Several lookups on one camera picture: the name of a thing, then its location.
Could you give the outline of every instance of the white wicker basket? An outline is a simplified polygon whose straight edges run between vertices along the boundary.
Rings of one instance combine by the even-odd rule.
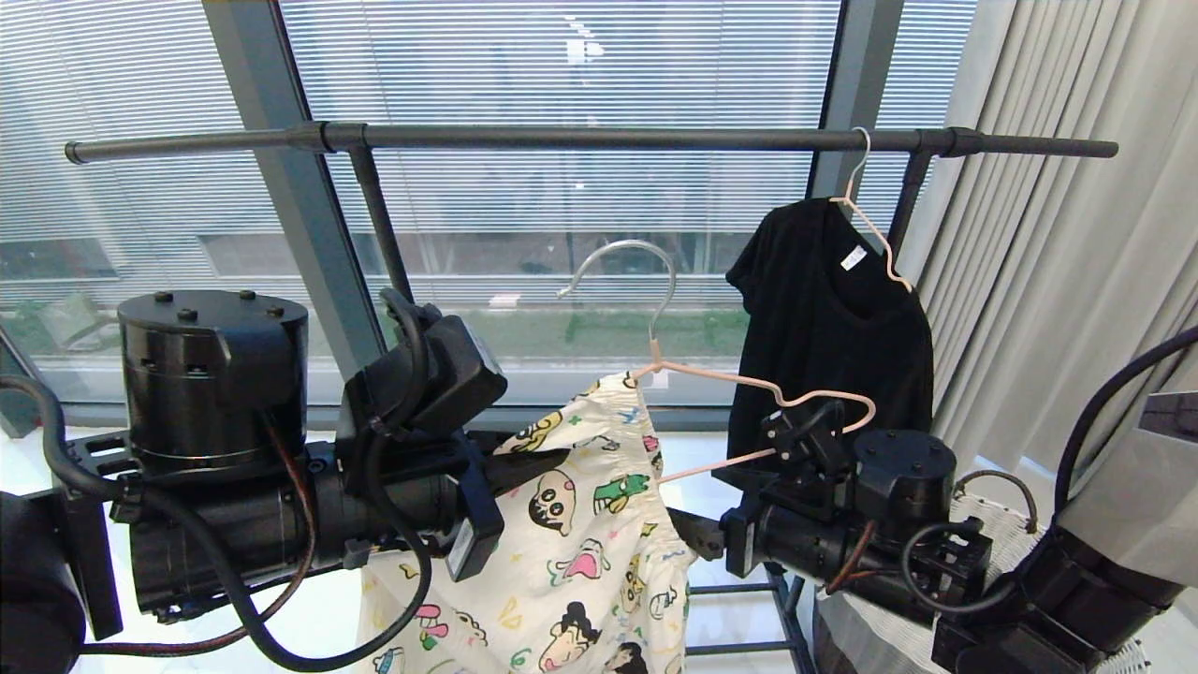
[[[1015,569],[1040,539],[1029,535],[1027,516],[980,497],[966,494],[952,503],[952,521],[969,516],[985,523],[982,532],[993,539],[988,581]],[[932,630],[881,609],[848,593],[831,597],[817,596],[818,612],[828,625],[836,648],[853,663],[858,674],[944,672],[931,660]],[[1143,643],[1129,642],[1107,658],[1097,672],[1102,674],[1143,674],[1150,669]]]

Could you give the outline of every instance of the robotic arm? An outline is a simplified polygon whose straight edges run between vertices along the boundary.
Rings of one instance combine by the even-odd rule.
[[[385,549],[412,549],[424,579],[430,558],[454,579],[478,573],[503,530],[495,498],[557,467],[567,450],[495,455],[501,438],[465,432],[506,390],[498,366],[460,317],[394,291],[383,298],[399,345],[346,383],[332,444],[303,444],[307,311],[252,291],[121,304],[126,432],[67,443],[48,389],[0,378],[41,403],[56,481],[2,496],[5,672],[67,672],[80,652],[190,655],[244,636],[283,667],[325,672],[393,638],[426,584],[376,638],[323,658],[283,649],[264,624],[277,607],[260,615],[252,593],[283,583],[290,593],[304,576],[355,569]],[[1191,328],[1168,353],[1196,339]],[[722,469],[744,497],[721,522],[671,517],[691,547],[725,554],[739,576],[776,561],[925,625],[939,613],[933,660],[949,670],[1088,672],[1198,585],[1198,533],[1179,517],[1198,484],[1198,395],[1157,396],[1148,411],[1137,444],[1108,453],[1031,554],[990,588],[981,523],[949,522],[949,448],[913,431],[848,444],[834,432],[843,426],[835,402],[764,420],[762,447],[782,469]],[[1180,491],[1161,490],[1162,475]],[[1120,492],[1129,485],[1136,490]],[[109,502],[110,517],[131,527],[144,613],[174,623],[231,603],[243,629],[190,645],[84,644],[85,614],[97,640],[122,629]]]

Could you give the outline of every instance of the metal hook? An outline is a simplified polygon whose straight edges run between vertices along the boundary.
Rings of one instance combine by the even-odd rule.
[[[865,168],[865,162],[870,160],[870,152],[873,150],[873,139],[870,138],[870,132],[867,128],[865,128],[864,126],[854,126],[853,130],[860,130],[861,135],[865,136],[865,154],[861,156],[860,162],[857,162],[857,165],[853,168],[853,172],[848,174],[848,186],[845,187],[846,199],[853,198],[853,184],[857,183],[857,174],[860,172],[863,168]]]
[[[574,278],[570,279],[570,284],[558,290],[557,296],[564,297],[565,295],[573,292],[574,289],[579,286],[579,281],[582,280],[582,274],[587,272],[587,268],[589,268],[595,260],[619,248],[643,248],[661,257],[661,261],[666,262],[666,271],[670,272],[670,287],[666,290],[666,296],[661,299],[661,303],[658,304],[658,310],[653,311],[653,317],[649,318],[649,341],[657,341],[658,316],[661,315],[661,311],[666,310],[666,305],[670,304],[670,299],[673,299],[674,287],[678,285],[678,272],[674,269],[673,260],[670,259],[670,255],[648,241],[641,241],[640,238],[624,238],[622,241],[607,243],[606,245],[591,253],[587,255],[587,259],[582,260],[582,263],[579,265],[579,271],[574,272]]]

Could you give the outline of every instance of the curtain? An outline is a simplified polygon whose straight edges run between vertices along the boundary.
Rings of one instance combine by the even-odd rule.
[[[982,2],[948,123],[1117,140],[1113,159],[943,160],[900,268],[936,347],[934,430],[961,466],[1054,469],[1087,400],[1198,321],[1198,2]],[[1176,364],[1107,407],[1087,453]]]

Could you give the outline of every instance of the white floor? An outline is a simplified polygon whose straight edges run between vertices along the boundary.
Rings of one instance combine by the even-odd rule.
[[[75,430],[75,436],[91,436],[99,430]],[[667,435],[662,438],[666,472],[683,470],[724,459],[725,447],[721,435]],[[41,461],[41,435],[20,442],[10,442],[0,436],[0,488],[13,493],[29,493],[49,485],[49,478]],[[982,496],[1006,500],[1008,494]],[[719,518],[727,509],[739,503],[739,493],[710,478],[700,475],[662,486],[666,503],[706,517]],[[235,626],[235,618],[228,609],[214,612],[198,620],[174,626],[157,625],[152,618],[138,615],[133,600],[132,578],[128,565],[128,538],[125,528],[110,527],[113,557],[119,573],[119,591],[125,609],[126,631],[122,639],[144,642],[183,642],[206,638]],[[764,573],[758,569],[748,581],[740,581],[724,571],[722,560],[696,564],[690,573],[692,585],[760,582]],[[273,595],[264,593],[259,606],[266,606]],[[279,640],[296,652],[320,656],[340,652],[355,645],[358,611],[357,572],[337,572],[313,578],[303,590],[271,621],[272,631]],[[804,631],[810,639],[811,593],[805,594],[799,606]],[[688,644],[744,643],[782,639],[781,625],[768,593],[738,594],[726,596],[697,596],[691,600],[690,621],[686,630]],[[1198,630],[1178,611],[1157,618],[1144,629],[1140,637],[1145,643],[1154,672],[1180,674],[1194,670],[1198,663]],[[791,657],[785,651],[691,657],[686,672],[707,674],[715,672],[789,673]],[[253,644],[243,640],[234,646],[184,660],[143,660],[128,657],[86,657],[75,668],[78,673],[158,673],[158,672],[283,672],[267,662]]]

